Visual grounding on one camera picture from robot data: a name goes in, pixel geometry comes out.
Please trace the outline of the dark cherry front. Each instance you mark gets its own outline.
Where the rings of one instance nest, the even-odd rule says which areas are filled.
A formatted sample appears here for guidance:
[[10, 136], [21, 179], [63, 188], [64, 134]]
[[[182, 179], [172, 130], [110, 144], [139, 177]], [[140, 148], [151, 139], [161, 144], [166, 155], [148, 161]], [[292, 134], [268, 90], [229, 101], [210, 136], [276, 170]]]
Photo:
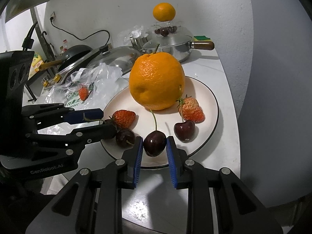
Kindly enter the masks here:
[[181, 91], [181, 87], [179, 87], [180, 90], [180, 97], [177, 100], [178, 102], [178, 112], [181, 116], [181, 122], [179, 123], [175, 123], [174, 124], [174, 134], [177, 137], [177, 139], [179, 139], [179, 141], [181, 142], [188, 142], [191, 141], [194, 138], [195, 135], [195, 130], [196, 130], [196, 125], [195, 123], [188, 119], [188, 120], [184, 120], [183, 117], [183, 98], [182, 98], [182, 91]]

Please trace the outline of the small orange on jar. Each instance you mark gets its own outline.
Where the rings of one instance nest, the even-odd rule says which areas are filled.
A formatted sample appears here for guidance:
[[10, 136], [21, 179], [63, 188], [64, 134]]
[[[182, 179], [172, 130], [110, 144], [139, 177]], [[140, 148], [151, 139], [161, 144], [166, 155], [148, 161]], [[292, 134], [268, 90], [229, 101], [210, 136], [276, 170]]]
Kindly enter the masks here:
[[159, 3], [153, 9], [153, 17], [159, 22], [172, 21], [175, 15], [175, 8], [170, 3]]

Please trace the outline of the large steel glass lid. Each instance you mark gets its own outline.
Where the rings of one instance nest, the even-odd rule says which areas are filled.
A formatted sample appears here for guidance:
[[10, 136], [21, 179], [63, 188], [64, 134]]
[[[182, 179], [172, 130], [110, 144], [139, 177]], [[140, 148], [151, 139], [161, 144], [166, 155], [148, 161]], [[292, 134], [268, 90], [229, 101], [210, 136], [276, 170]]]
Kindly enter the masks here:
[[121, 68], [122, 73], [126, 74], [131, 71], [135, 61], [143, 55], [143, 52], [130, 46], [116, 47], [100, 53], [89, 62], [87, 68], [95, 68], [101, 63], [108, 66]]

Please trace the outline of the yellow box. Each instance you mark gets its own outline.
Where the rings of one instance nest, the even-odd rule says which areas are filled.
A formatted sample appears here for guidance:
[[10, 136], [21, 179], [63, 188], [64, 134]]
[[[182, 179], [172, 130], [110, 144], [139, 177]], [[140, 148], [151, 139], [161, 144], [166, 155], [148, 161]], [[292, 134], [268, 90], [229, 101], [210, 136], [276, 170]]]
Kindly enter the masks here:
[[42, 59], [42, 57], [38, 53], [35, 53], [30, 66], [28, 79], [32, 78], [37, 72], [39, 72], [39, 66], [42, 65], [43, 63], [44, 60]]

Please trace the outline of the red strawberry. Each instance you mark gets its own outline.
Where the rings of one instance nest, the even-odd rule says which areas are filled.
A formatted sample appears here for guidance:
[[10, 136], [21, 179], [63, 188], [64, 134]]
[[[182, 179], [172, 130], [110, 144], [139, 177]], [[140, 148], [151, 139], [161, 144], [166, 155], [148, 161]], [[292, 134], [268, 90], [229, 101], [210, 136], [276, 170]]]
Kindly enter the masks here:
[[127, 129], [130, 128], [132, 123], [135, 121], [136, 113], [130, 110], [117, 110], [110, 117], [112, 122], [119, 129]]
[[78, 90], [78, 95], [81, 101], [85, 101], [89, 96], [89, 90], [86, 87], [82, 87]]

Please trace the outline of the green yellow sponge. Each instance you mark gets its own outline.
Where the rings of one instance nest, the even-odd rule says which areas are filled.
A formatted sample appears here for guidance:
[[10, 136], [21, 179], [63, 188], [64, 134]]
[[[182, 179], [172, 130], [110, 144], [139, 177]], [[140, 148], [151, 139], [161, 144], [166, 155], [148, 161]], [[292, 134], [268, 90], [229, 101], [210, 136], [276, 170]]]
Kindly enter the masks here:
[[195, 41], [210, 41], [211, 39], [205, 35], [195, 35], [194, 40]]

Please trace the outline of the pale strawberry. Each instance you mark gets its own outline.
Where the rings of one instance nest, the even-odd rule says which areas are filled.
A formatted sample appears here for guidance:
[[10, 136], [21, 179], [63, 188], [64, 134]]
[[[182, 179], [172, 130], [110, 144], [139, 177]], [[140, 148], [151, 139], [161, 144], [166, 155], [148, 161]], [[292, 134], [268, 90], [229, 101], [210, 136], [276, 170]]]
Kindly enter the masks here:
[[185, 96], [183, 98], [183, 117], [184, 120], [192, 120], [194, 123], [201, 123], [205, 120], [203, 109], [199, 105], [197, 99], [192, 96]]

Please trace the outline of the small steel cup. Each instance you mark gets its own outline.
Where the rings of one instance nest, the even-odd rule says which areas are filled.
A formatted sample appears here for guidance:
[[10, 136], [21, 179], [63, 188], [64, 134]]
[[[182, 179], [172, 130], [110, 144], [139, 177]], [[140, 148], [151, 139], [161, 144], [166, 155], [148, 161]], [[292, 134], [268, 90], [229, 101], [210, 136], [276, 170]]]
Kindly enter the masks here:
[[132, 46], [138, 50], [143, 49], [143, 46], [148, 42], [147, 37], [135, 38], [133, 36], [130, 36], [129, 39], [131, 41]]

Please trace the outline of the black wok pan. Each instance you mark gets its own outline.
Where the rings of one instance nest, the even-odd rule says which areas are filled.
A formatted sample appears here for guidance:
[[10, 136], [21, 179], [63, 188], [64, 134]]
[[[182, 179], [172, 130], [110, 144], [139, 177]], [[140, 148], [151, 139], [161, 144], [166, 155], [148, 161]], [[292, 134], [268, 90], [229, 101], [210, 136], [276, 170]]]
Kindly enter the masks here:
[[67, 51], [63, 53], [59, 58], [55, 61], [43, 63], [39, 66], [40, 71], [48, 70], [49, 68], [57, 68], [57, 72], [67, 68], [69, 65], [78, 61], [84, 55], [91, 52], [93, 49], [87, 45], [75, 45], [70, 47]]

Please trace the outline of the red strawberry on bag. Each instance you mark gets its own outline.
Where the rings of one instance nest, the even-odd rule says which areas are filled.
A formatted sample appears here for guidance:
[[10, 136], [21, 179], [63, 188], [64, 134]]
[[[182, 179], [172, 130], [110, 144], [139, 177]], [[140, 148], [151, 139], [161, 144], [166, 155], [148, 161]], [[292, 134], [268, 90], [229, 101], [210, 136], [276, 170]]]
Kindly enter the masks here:
[[78, 90], [78, 95], [81, 101], [85, 101], [89, 96], [89, 90], [86, 87], [82, 87]]

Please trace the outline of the clear printed plastic bag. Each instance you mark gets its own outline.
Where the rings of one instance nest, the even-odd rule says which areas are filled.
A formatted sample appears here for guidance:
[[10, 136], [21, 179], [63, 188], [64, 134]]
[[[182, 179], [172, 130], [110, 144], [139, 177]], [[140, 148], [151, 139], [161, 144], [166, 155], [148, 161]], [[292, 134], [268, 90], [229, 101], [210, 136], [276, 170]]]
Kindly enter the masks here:
[[[128, 80], [122, 77], [121, 68], [101, 63], [95, 68], [83, 68], [74, 72], [62, 85], [54, 85], [50, 90], [44, 91], [37, 103], [63, 103], [65, 107], [75, 110], [104, 109], [108, 102], [128, 85]], [[82, 87], [89, 90], [85, 101], [81, 101], [78, 95], [78, 90]]]

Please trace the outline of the steel pot with lid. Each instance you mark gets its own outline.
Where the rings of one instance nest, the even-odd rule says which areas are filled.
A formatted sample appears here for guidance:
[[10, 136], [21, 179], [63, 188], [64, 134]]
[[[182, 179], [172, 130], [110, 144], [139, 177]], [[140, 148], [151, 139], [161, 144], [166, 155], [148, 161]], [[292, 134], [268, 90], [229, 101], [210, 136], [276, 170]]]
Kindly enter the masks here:
[[190, 57], [193, 49], [211, 51], [214, 50], [214, 48], [214, 42], [211, 40], [195, 41], [194, 37], [181, 32], [168, 36], [155, 35], [155, 37], [143, 46], [145, 53], [169, 53], [179, 62], [186, 61]]

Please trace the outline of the large orange with stem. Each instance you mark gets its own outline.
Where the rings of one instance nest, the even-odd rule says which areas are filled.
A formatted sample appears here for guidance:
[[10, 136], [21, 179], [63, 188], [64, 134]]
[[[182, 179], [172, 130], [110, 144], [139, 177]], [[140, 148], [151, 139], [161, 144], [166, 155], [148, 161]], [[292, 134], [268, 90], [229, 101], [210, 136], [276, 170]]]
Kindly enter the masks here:
[[133, 99], [146, 109], [170, 108], [184, 92], [185, 75], [171, 54], [157, 52], [137, 58], [129, 74]]

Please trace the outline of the red capped bottle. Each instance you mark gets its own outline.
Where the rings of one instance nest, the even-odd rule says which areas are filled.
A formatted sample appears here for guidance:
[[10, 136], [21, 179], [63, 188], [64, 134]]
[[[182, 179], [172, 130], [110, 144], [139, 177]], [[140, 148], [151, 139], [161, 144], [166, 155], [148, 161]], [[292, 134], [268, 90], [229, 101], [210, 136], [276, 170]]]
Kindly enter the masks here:
[[64, 51], [68, 50], [68, 41], [67, 40], [63, 40], [63, 50]]

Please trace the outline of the glass jar with cherries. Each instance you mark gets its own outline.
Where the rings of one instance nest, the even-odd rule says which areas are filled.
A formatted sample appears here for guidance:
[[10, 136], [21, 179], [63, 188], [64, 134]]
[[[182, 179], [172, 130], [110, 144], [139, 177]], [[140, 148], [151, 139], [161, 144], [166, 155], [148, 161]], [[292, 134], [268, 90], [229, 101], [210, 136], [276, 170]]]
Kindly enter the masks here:
[[168, 36], [170, 34], [176, 34], [181, 28], [180, 25], [173, 24], [171, 22], [160, 22], [153, 24], [153, 32], [157, 36]]

